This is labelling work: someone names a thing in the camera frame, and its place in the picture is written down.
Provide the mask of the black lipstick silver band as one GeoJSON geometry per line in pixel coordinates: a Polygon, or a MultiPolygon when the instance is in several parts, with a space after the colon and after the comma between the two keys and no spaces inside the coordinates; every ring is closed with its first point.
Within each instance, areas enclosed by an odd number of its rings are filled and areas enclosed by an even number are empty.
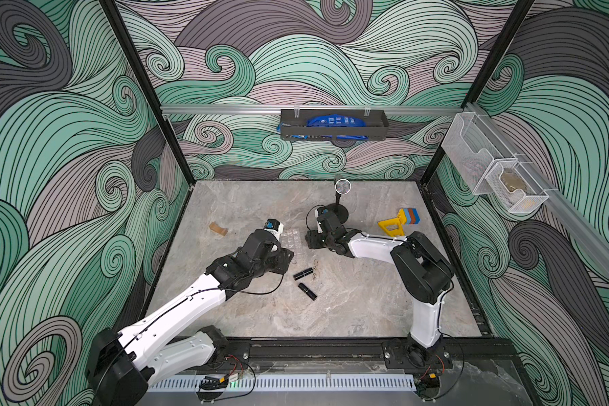
{"type": "Polygon", "coordinates": [[[296,274],[294,274],[294,280],[295,281],[301,280],[304,277],[307,277],[313,273],[314,273],[314,269],[312,267],[306,268],[303,271],[297,272],[296,274]]]}

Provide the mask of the black square lipstick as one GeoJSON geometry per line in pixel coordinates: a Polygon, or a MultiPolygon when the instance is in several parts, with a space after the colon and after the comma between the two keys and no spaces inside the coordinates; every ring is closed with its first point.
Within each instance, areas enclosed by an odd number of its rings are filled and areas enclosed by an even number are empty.
{"type": "Polygon", "coordinates": [[[305,284],[298,284],[298,288],[312,301],[317,299],[317,295],[305,284]]]}

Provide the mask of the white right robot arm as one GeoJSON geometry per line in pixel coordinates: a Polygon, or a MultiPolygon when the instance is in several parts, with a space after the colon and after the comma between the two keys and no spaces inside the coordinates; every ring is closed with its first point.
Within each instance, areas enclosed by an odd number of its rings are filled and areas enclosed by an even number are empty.
{"type": "Polygon", "coordinates": [[[442,336],[444,297],[453,289],[455,274],[445,256],[424,233],[414,232],[404,238],[371,235],[345,228],[330,209],[316,208],[315,213],[316,229],[306,235],[308,247],[393,265],[412,296],[414,320],[409,336],[418,347],[433,348],[442,336]]]}

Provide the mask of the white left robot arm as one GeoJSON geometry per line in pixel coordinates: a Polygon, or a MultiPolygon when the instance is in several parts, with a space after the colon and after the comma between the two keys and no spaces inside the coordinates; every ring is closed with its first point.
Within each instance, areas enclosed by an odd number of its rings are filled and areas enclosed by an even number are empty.
{"type": "Polygon", "coordinates": [[[205,365],[228,341],[214,326],[177,340],[189,325],[250,283],[289,269],[292,250],[282,247],[284,225],[268,219],[232,254],[214,260],[204,274],[159,310],[119,331],[105,328],[91,342],[86,379],[95,405],[135,405],[150,386],[192,366],[205,365]]]}

